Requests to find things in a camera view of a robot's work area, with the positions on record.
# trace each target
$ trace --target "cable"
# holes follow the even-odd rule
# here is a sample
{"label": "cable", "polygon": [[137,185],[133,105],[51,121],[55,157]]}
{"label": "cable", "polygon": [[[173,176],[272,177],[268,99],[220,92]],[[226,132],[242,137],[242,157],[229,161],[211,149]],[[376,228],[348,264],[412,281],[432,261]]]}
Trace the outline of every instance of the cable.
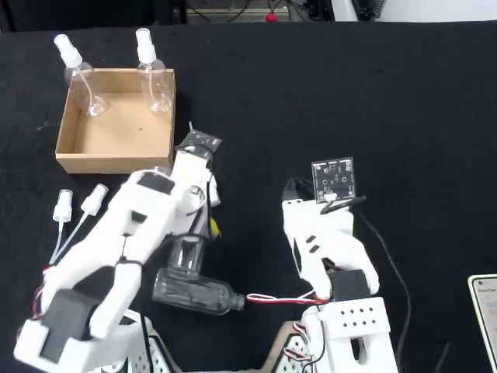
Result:
{"label": "cable", "polygon": [[50,261],[48,263],[53,263],[55,260],[55,256],[57,255],[57,252],[61,248],[61,240],[62,240],[62,231],[64,230],[64,222],[59,221],[59,233],[57,234],[57,243],[55,244],[55,249],[54,252],[52,253],[52,256],[50,257]]}
{"label": "cable", "polygon": [[205,16],[204,14],[202,14],[201,12],[196,10],[194,7],[192,7],[186,0],[185,0],[185,3],[186,3],[186,6],[192,10],[192,12],[194,12],[195,14],[200,16],[200,18],[202,18],[204,21],[206,21],[207,23],[212,23],[212,21],[207,16]]}
{"label": "cable", "polygon": [[269,11],[274,14],[274,11],[278,7],[278,5],[281,3],[281,0],[278,0],[278,2],[274,5],[274,8],[271,8],[271,1],[272,0],[267,0],[267,7],[269,8]]}
{"label": "cable", "polygon": [[71,243],[72,239],[75,237],[76,233],[78,233],[78,230],[81,228],[81,226],[83,225],[83,223],[85,222],[85,220],[88,216],[89,215],[87,213],[84,213],[83,216],[81,217],[81,219],[79,219],[78,225],[76,225],[76,228],[74,228],[74,230],[72,231],[72,233],[68,237],[68,239],[65,240],[64,245],[62,245],[62,247],[56,253],[54,253],[55,256],[52,256],[52,259],[50,259],[49,264],[51,266],[53,266],[58,261],[58,259],[62,255],[62,253],[64,253],[64,251],[67,249],[67,247]]}
{"label": "cable", "polygon": [[353,206],[355,204],[360,204],[360,203],[364,202],[365,200],[366,200],[366,196],[355,197],[355,198],[352,198],[351,200],[346,200],[345,202],[343,202],[341,204],[334,204],[336,202],[336,200],[333,200],[333,201],[327,203],[326,206],[324,206],[321,209],[320,214],[321,215],[328,214],[330,212],[337,211],[340,208]]}
{"label": "cable", "polygon": [[239,16],[242,15],[242,13],[247,10],[247,8],[249,7],[249,5],[252,3],[252,0],[247,0],[247,2],[245,3],[245,5],[243,5],[243,8],[240,10],[240,12],[238,12],[237,14],[235,14],[233,17],[231,17],[226,23],[231,23],[233,22],[234,20],[236,20]]}
{"label": "cable", "polygon": [[397,276],[398,282],[401,284],[402,289],[404,290],[405,293],[405,301],[406,301],[406,307],[407,311],[405,313],[405,321],[404,321],[404,326],[402,327],[402,331],[400,334],[400,337],[398,338],[398,343],[397,343],[397,350],[395,351],[395,360],[397,361],[397,366],[400,369],[400,362],[402,358],[402,351],[404,350],[404,344],[405,344],[405,337],[407,335],[407,331],[409,328],[409,323],[411,322],[411,314],[412,314],[412,304],[411,304],[411,293],[409,293],[409,289],[407,287],[407,284],[404,281],[404,278],[402,277],[401,273],[399,272],[397,266],[395,266],[395,262],[392,258],[392,255],[390,253],[390,250],[387,247],[387,244],[385,243],[383,237],[379,233],[379,231],[370,223],[369,220],[366,219],[366,217],[362,213],[358,213],[359,217],[363,219],[364,224],[369,228],[372,233],[374,233],[380,241],[380,244],[383,246],[383,251],[385,251],[385,255],[387,256],[388,262],[390,263],[392,269],[395,272],[395,275]]}
{"label": "cable", "polygon": [[247,302],[251,303],[266,303],[266,304],[278,304],[278,303],[293,303],[296,305],[325,305],[329,303],[329,300],[321,299],[307,299],[307,298],[277,298],[272,295],[251,293],[246,296]]}
{"label": "cable", "polygon": [[[232,16],[228,21],[226,21],[226,23],[231,23],[233,22],[234,20],[236,20],[239,16],[242,15],[242,13],[247,10],[247,8],[249,7],[249,5],[252,3],[252,0],[247,0],[247,2],[243,5],[242,9],[240,9],[240,12],[236,13],[234,16]],[[190,8],[192,10],[192,12],[194,12],[195,14],[197,14],[198,16],[200,16],[204,21],[206,21],[207,23],[213,23],[212,20],[207,17],[205,14],[203,14],[202,12],[199,12],[198,10],[196,10],[194,7],[192,7],[188,2],[186,2],[186,6],[188,8]]]}
{"label": "cable", "polygon": [[445,347],[443,348],[442,354],[440,355],[438,361],[436,362],[435,369],[433,369],[433,373],[440,373],[443,362],[445,361],[447,355],[449,354],[449,348],[450,348],[450,343],[449,342],[445,343]]}
{"label": "cable", "polygon": [[319,357],[316,360],[309,361],[306,365],[304,365],[302,367],[302,373],[305,373],[305,368],[307,368],[308,366],[313,367],[314,364],[316,364],[318,361],[320,361],[323,358],[323,356],[325,356],[325,351],[326,351],[325,324],[322,321],[321,321],[321,329],[323,332],[323,349],[321,351],[321,354],[319,355]]}
{"label": "cable", "polygon": [[143,338],[144,338],[144,343],[145,343],[145,353],[147,354],[148,368],[150,370],[150,373],[154,373],[154,362],[152,360],[152,354],[150,351],[150,341],[148,340],[147,325],[145,324],[145,316],[144,316],[145,266],[142,262],[139,262],[137,260],[126,259],[125,255],[124,255],[124,248],[126,247],[126,241],[127,241],[127,238],[124,237],[122,255],[117,260],[115,267],[117,267],[119,264],[136,264],[136,265],[140,266],[140,268],[141,268],[141,281],[140,281],[141,283],[140,283],[140,288],[138,289],[138,293],[137,293],[138,303],[140,304],[140,324],[141,324],[141,332],[143,333]]}
{"label": "cable", "polygon": [[297,2],[295,2],[294,0],[288,0],[288,3],[291,4],[295,11],[297,12],[297,14],[299,15],[299,17],[304,21],[304,22],[307,22],[308,20],[305,19],[305,17],[302,15],[301,11],[299,10],[300,9],[303,9],[304,6],[302,4],[299,4]]}

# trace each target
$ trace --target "black cloth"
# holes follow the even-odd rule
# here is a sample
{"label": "black cloth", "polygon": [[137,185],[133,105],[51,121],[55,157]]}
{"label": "black cloth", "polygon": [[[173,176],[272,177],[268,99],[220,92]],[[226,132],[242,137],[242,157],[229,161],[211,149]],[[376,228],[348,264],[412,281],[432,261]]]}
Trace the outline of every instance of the black cloth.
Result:
{"label": "black cloth", "polygon": [[[359,209],[412,294],[402,373],[432,371],[446,341],[442,372],[490,372],[467,277],[497,267],[497,24],[172,26],[152,34],[176,70],[176,143],[188,120],[224,140],[214,165],[222,205],[213,213],[223,238],[208,248],[202,273],[241,294],[306,292],[283,234],[281,192],[291,176],[310,178],[311,162],[351,155],[358,194],[368,196]],[[96,67],[136,65],[134,30],[69,35]],[[56,163],[66,88],[52,38],[0,36],[0,358],[10,372],[31,371],[12,350],[55,244],[59,189],[74,190],[76,222],[95,183],[112,195],[125,180],[69,176]],[[356,235],[380,275],[395,346],[405,296],[375,237],[360,223]],[[166,260],[159,253],[149,263],[148,296]],[[152,301],[144,309],[187,371],[258,368],[282,322],[304,310],[246,305],[213,317]]]}

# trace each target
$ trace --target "white robotic arm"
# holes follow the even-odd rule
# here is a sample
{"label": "white robotic arm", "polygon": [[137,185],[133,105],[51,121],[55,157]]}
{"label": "white robotic arm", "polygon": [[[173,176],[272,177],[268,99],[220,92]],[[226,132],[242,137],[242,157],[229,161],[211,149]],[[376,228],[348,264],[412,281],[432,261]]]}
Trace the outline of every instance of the white robotic arm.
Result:
{"label": "white robotic arm", "polygon": [[[215,141],[214,150],[221,142]],[[58,307],[50,315],[55,313],[55,325],[47,325],[50,317],[26,320],[14,350],[18,360],[42,371],[82,373],[144,350],[139,315],[128,307],[141,286],[141,267],[167,235],[206,230],[205,198],[212,174],[207,168],[211,154],[204,149],[205,144],[178,151],[171,176],[158,170],[130,175],[94,229],[48,272],[41,313],[48,316],[51,307]],[[89,311],[92,302],[68,289],[101,267],[115,267],[113,286]],[[54,301],[61,294],[63,305]],[[134,322],[120,325],[124,316]],[[151,324],[146,323],[150,333]],[[75,337],[65,330],[83,327],[88,335]]]}
{"label": "white robotic arm", "polygon": [[[370,298],[380,287],[377,272],[353,237],[349,207],[339,208],[355,198],[352,159],[313,163],[313,179],[316,199],[297,195],[282,202],[283,229],[298,273],[318,298],[330,300],[302,315],[309,364],[318,373],[398,373],[383,298]],[[328,198],[333,208],[323,213],[326,204],[318,202]]]}

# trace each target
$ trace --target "cardboard box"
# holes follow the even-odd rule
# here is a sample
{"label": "cardboard box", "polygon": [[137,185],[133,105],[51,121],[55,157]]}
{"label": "cardboard box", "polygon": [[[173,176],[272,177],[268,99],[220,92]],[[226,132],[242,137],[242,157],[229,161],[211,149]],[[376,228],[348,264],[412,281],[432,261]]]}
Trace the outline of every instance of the cardboard box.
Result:
{"label": "cardboard box", "polygon": [[176,84],[172,110],[152,113],[141,95],[136,69],[96,69],[95,79],[108,103],[106,112],[87,117],[68,91],[55,158],[68,173],[131,173],[172,164]]}

